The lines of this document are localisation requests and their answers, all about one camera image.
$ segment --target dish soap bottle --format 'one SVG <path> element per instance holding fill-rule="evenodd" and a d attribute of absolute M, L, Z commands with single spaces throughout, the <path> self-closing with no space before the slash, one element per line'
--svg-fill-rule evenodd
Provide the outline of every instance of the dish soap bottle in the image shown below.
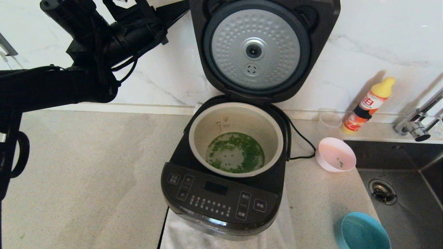
<path fill-rule="evenodd" d="M 366 97 L 357 105 L 345 123 L 343 123 L 343 131 L 346 134 L 355 134 L 391 96 L 392 85 L 394 85 L 394 83 L 394 78 L 387 77 L 382 82 L 373 85 Z"/>

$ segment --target chrome faucet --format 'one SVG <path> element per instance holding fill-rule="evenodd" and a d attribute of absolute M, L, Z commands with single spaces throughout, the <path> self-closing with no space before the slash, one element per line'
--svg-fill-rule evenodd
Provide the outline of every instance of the chrome faucet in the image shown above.
<path fill-rule="evenodd" d="M 400 121 L 400 123 L 393 126 L 394 131 L 402 136 L 405 136 L 407 133 L 411 133 L 412 137 L 417 142 L 425 141 L 426 139 L 430 138 L 431 135 L 428 134 L 428 131 L 442 119 L 443 109 L 441 109 L 435 115 L 435 119 L 427 127 L 424 127 L 421 124 L 421 121 L 427 117 L 427 112 L 442 98 L 443 88 L 440 89 L 422 107 L 412 110 L 402 121 Z"/>

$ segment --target sink basin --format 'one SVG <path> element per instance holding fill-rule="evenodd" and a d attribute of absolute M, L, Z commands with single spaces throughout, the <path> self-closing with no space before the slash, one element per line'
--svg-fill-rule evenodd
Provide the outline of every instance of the sink basin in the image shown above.
<path fill-rule="evenodd" d="M 443 144 L 345 142 L 392 248 L 443 248 Z"/>

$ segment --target water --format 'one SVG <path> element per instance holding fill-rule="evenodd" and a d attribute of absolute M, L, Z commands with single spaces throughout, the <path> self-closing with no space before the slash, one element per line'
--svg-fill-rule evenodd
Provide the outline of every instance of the water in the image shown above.
<path fill-rule="evenodd" d="M 206 162 L 231 173 L 247 173 L 264 165 L 264 153 L 252 137 L 229 132 L 216 137 L 206 150 Z"/>

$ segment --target inner lid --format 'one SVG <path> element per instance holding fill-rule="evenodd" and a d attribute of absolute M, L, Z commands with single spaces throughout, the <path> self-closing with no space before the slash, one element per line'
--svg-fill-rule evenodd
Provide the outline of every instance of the inner lid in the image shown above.
<path fill-rule="evenodd" d="M 254 3 L 220 9 L 207 26 L 205 52 L 223 83 L 260 95 L 296 83 L 307 66 L 309 42 L 293 13 L 269 1 Z"/>

